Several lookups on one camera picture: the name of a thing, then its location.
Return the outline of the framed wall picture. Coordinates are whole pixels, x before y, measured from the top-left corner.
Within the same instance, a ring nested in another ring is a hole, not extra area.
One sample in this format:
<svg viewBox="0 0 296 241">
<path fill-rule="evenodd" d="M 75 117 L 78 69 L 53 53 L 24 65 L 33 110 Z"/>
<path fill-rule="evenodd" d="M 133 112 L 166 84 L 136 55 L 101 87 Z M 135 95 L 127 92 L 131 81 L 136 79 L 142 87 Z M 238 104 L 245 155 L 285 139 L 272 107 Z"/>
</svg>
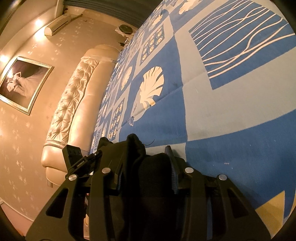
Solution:
<svg viewBox="0 0 296 241">
<path fill-rule="evenodd" d="M 1 101 L 30 115 L 35 100 L 53 66 L 17 56 L 11 60 L 1 76 Z"/>
</svg>

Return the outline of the round fan on nightstand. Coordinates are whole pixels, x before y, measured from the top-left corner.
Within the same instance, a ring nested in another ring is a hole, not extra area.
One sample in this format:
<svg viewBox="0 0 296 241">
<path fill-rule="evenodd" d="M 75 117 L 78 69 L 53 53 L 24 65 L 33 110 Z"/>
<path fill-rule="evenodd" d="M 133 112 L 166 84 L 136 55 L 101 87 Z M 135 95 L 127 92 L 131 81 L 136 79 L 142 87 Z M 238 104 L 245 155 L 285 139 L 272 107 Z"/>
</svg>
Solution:
<svg viewBox="0 0 296 241">
<path fill-rule="evenodd" d="M 131 36 L 133 34 L 133 29 L 131 26 L 129 25 L 125 25 L 125 24 L 122 24 L 120 26 L 118 26 L 115 31 L 117 33 L 119 33 L 120 35 L 122 35 L 123 37 L 128 37 L 128 36 Z"/>
</svg>

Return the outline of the blue patterned bedspread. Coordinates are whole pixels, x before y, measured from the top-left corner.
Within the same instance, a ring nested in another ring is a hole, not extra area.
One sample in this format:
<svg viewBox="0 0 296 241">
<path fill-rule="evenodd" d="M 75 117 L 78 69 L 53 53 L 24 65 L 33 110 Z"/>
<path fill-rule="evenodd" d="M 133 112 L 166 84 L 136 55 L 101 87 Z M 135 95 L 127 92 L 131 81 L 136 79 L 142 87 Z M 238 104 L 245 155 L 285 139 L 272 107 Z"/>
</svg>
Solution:
<svg viewBox="0 0 296 241">
<path fill-rule="evenodd" d="M 162 1 L 117 60 L 91 152 L 135 133 L 225 174 L 271 235 L 295 207 L 295 33 L 271 1 Z"/>
</svg>

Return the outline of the white wall air conditioner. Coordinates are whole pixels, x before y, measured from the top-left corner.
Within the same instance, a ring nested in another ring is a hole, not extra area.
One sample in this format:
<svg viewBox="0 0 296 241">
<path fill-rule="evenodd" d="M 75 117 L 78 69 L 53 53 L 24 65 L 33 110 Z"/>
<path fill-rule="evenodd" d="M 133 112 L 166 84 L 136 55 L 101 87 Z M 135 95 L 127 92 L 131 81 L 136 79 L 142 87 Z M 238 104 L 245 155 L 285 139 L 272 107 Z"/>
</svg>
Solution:
<svg viewBox="0 0 296 241">
<path fill-rule="evenodd" d="M 64 26 L 69 24 L 71 21 L 83 16 L 82 14 L 73 15 L 73 14 L 63 14 L 50 22 L 44 29 L 45 36 L 53 36 Z"/>
</svg>

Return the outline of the black pants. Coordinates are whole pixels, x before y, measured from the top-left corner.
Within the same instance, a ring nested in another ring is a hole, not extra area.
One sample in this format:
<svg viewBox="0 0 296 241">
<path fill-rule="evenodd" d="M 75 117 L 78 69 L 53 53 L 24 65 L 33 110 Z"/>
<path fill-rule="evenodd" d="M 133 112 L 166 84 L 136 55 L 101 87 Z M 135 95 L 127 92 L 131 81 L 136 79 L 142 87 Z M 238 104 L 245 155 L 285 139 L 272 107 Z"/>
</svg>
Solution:
<svg viewBox="0 0 296 241">
<path fill-rule="evenodd" d="M 166 153 L 148 155 L 131 134 L 102 137 L 90 189 L 91 240 L 181 240 L 186 200 Z"/>
</svg>

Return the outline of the cream tufted headboard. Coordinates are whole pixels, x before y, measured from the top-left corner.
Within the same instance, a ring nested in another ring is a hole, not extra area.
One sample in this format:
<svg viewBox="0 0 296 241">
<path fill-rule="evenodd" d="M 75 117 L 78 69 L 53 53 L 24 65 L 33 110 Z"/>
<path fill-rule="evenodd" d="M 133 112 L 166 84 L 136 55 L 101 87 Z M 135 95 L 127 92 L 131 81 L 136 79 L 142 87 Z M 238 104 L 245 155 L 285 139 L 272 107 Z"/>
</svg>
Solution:
<svg viewBox="0 0 296 241">
<path fill-rule="evenodd" d="M 67 174 L 62 149 L 76 146 L 83 155 L 91 149 L 99 108 L 120 51 L 98 45 L 86 51 L 69 79 L 54 112 L 44 143 L 41 164 L 47 180 L 61 185 Z"/>
</svg>

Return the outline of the dark grey curtain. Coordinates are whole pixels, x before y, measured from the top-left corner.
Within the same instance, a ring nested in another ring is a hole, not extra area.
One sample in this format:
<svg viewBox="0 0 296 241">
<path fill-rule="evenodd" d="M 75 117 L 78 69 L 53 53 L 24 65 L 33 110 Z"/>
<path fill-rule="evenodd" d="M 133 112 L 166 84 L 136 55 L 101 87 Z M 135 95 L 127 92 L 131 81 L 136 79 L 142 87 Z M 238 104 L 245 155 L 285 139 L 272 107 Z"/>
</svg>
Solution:
<svg viewBox="0 0 296 241">
<path fill-rule="evenodd" d="M 139 28 L 161 0 L 70 0 L 67 6 L 97 11 Z"/>
</svg>

